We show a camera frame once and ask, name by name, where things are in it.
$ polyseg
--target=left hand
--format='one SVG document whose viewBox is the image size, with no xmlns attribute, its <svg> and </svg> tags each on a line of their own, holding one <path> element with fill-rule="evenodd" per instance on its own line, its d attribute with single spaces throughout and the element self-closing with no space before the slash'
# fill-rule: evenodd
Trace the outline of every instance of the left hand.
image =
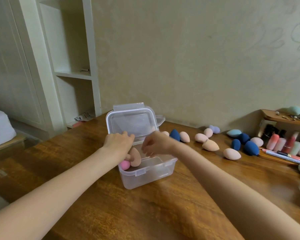
<svg viewBox="0 0 300 240">
<path fill-rule="evenodd" d="M 128 133 L 126 131 L 122 132 L 122 135 L 119 133 L 108 134 L 105 137 L 103 147 L 105 149 L 109 149 L 111 152 L 119 153 L 119 157 L 122 157 L 123 161 L 130 148 L 132 147 L 133 140 L 134 134 L 128 136 Z"/>
</svg>

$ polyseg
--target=white cabinet door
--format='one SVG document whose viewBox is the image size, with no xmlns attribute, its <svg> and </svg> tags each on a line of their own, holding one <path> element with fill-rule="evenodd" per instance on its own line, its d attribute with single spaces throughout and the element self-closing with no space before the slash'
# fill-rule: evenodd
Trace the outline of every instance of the white cabinet door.
<svg viewBox="0 0 300 240">
<path fill-rule="evenodd" d="M 0 110 L 46 130 L 9 0 L 0 0 Z"/>
</svg>

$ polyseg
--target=wallpaper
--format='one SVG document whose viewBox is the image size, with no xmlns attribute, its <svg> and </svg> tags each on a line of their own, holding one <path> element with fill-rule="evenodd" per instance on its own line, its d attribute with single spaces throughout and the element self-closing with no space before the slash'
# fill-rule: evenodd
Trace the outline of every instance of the wallpaper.
<svg viewBox="0 0 300 240">
<path fill-rule="evenodd" d="M 92 0 L 102 111 L 252 132 L 300 106 L 300 0 Z"/>
</svg>

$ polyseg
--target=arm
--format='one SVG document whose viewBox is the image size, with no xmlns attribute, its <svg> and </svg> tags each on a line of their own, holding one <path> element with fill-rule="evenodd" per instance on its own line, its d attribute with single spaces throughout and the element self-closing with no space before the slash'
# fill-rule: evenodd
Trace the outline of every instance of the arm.
<svg viewBox="0 0 300 240">
<path fill-rule="evenodd" d="M 134 135 L 107 135 L 104 146 L 0 210 L 0 240 L 40 240 L 97 179 L 124 160 Z"/>
<path fill-rule="evenodd" d="M 300 225 L 295 220 L 186 144 L 156 131 L 145 139 L 142 150 L 147 155 L 177 157 L 245 239 L 300 240 Z"/>
</svg>

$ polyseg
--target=open lid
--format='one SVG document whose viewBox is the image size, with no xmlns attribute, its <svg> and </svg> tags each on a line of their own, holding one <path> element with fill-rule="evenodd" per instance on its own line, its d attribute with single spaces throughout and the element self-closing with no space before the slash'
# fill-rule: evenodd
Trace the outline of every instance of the open lid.
<svg viewBox="0 0 300 240">
<path fill-rule="evenodd" d="M 123 131 L 134 134 L 133 145 L 142 143 L 147 135 L 159 130 L 154 111 L 144 103 L 114 105 L 105 120 L 108 134 Z"/>
</svg>

